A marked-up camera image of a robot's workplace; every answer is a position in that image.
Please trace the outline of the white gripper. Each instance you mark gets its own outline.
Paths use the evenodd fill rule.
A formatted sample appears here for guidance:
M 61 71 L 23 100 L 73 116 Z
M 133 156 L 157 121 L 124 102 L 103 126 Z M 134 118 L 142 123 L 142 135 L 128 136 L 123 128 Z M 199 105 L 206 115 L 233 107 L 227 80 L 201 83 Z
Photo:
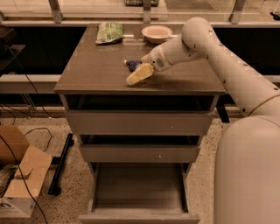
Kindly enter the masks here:
M 167 43 L 163 43 L 154 47 L 149 53 L 145 54 L 141 61 L 143 64 L 138 66 L 134 72 L 132 72 L 126 79 L 128 85 L 137 84 L 153 75 L 154 69 L 162 72 L 172 67 L 170 62 L 170 46 Z

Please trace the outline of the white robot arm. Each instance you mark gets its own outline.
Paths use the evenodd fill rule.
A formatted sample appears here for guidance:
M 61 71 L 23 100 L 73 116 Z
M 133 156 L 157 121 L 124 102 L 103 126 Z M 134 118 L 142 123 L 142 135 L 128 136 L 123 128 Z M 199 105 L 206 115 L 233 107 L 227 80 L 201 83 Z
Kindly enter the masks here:
M 203 57 L 242 112 L 220 138 L 214 166 L 213 224 L 280 224 L 280 88 L 226 48 L 203 17 L 142 57 L 135 85 Z

